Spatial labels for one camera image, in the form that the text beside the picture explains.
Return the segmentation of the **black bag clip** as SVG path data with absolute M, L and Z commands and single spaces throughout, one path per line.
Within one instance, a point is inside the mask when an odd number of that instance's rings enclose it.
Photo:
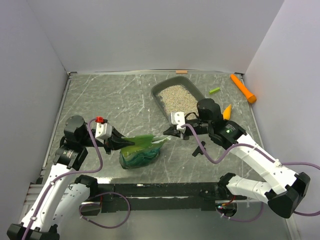
M 202 147 L 203 147 L 204 149 L 206 149 L 206 148 L 205 148 L 206 142 L 205 142 L 205 141 L 201 141 L 201 144 L 202 144 Z M 197 155 L 203 155 L 203 154 L 204 154 L 204 153 L 203 153 L 202 149 L 200 148 L 200 146 L 198 146 L 198 147 L 194 150 L 194 152 L 192 153 L 192 156 L 193 156 L 193 157 L 196 157 Z

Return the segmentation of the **yellow plastic scoop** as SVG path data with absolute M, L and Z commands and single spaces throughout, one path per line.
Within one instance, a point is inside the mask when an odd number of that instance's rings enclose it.
M 230 120 L 232 112 L 232 105 L 229 104 L 227 108 L 223 111 L 222 116 L 224 120 Z

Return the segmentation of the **green litter bag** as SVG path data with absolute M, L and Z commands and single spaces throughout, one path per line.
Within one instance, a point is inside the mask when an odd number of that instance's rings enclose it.
M 119 163 L 125 170 L 148 166 L 154 162 L 161 153 L 162 146 L 171 140 L 171 136 L 156 136 L 153 134 L 123 137 L 124 140 L 134 143 L 120 150 Z

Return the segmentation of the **grey litter box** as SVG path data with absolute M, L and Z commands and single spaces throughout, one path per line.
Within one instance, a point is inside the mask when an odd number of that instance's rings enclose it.
M 175 76 L 157 83 L 151 88 L 151 95 L 167 121 L 172 112 L 197 114 L 197 103 L 205 98 L 185 76 Z

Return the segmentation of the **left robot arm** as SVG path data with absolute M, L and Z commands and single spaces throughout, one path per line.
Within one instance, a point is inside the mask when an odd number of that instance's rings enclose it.
M 101 199 L 98 180 L 91 176 L 103 167 L 103 147 L 111 151 L 133 146 L 107 119 L 93 118 L 96 128 L 85 122 L 80 115 L 67 119 L 64 135 L 55 152 L 49 176 L 37 199 L 20 223 L 11 224 L 7 236 L 11 240 L 58 240 L 58 228 L 73 210 L 78 210 L 84 201 Z M 94 170 L 80 170 L 88 155 L 88 147 L 95 148 L 99 167 Z

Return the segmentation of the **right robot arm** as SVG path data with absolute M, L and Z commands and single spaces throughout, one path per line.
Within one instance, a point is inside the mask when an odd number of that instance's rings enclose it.
M 184 139 L 194 136 L 206 158 L 213 164 L 220 163 L 232 153 L 249 165 L 263 181 L 227 173 L 218 182 L 218 193 L 223 199 L 243 196 L 265 203 L 278 216 L 288 219 L 306 196 L 311 178 L 304 172 L 297 173 L 267 153 L 236 122 L 226 120 L 220 106 L 211 98 L 198 101 L 197 118 L 188 120 L 184 112 L 168 115 L 170 127 L 164 135 Z M 212 159 L 199 140 L 207 134 L 211 141 L 225 149 L 218 159 Z

